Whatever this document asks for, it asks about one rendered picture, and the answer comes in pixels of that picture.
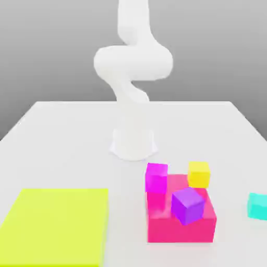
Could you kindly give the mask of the small magenta cube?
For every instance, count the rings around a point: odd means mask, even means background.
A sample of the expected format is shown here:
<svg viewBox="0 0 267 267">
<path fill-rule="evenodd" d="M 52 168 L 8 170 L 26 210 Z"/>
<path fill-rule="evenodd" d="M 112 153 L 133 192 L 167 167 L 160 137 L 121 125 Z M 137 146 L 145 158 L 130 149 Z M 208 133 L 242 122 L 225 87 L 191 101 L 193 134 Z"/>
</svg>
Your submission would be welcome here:
<svg viewBox="0 0 267 267">
<path fill-rule="evenodd" d="M 145 172 L 145 191 L 165 194 L 167 191 L 168 165 L 148 163 Z"/>
</svg>

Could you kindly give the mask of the small yellow cube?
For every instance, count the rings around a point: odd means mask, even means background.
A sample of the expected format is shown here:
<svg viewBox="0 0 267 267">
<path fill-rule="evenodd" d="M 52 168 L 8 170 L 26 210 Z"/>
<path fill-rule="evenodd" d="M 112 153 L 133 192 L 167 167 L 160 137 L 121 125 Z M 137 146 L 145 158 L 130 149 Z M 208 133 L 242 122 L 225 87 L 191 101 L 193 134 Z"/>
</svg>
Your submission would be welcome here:
<svg viewBox="0 0 267 267">
<path fill-rule="evenodd" d="M 188 186 L 208 188 L 211 171 L 208 162 L 191 161 L 188 166 Z"/>
</svg>

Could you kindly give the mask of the small purple cube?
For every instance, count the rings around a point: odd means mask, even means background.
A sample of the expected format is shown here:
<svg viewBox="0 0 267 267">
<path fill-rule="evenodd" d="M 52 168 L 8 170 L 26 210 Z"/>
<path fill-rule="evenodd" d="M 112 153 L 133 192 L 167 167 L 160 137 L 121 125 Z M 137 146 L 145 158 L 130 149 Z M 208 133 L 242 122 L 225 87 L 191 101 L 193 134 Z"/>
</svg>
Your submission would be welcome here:
<svg viewBox="0 0 267 267">
<path fill-rule="evenodd" d="M 171 212 L 182 225 L 202 219 L 204 205 L 205 199 L 194 188 L 187 187 L 172 193 Z"/>
</svg>

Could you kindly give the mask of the small cyan cube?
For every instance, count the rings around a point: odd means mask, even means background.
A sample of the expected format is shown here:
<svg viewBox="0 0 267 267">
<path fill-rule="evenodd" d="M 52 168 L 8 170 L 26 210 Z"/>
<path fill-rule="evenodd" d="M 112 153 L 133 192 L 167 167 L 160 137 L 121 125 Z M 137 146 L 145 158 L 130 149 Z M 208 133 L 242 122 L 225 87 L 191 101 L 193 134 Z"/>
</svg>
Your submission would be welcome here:
<svg viewBox="0 0 267 267">
<path fill-rule="evenodd" d="M 247 214 L 249 218 L 267 221 L 267 195 L 250 193 Z"/>
</svg>

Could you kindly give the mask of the large pink box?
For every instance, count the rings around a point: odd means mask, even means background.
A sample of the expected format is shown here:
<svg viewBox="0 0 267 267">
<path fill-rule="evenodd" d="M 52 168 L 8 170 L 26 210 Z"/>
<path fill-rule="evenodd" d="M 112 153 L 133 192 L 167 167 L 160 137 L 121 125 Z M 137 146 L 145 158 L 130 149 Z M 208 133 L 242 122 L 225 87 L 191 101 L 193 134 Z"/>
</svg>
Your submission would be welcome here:
<svg viewBox="0 0 267 267">
<path fill-rule="evenodd" d="M 187 187 L 186 174 L 169 174 L 165 195 L 146 193 L 148 242 L 211 243 L 213 241 L 217 217 L 206 189 L 196 189 L 205 200 L 202 219 L 182 225 L 171 213 L 172 193 Z"/>
</svg>

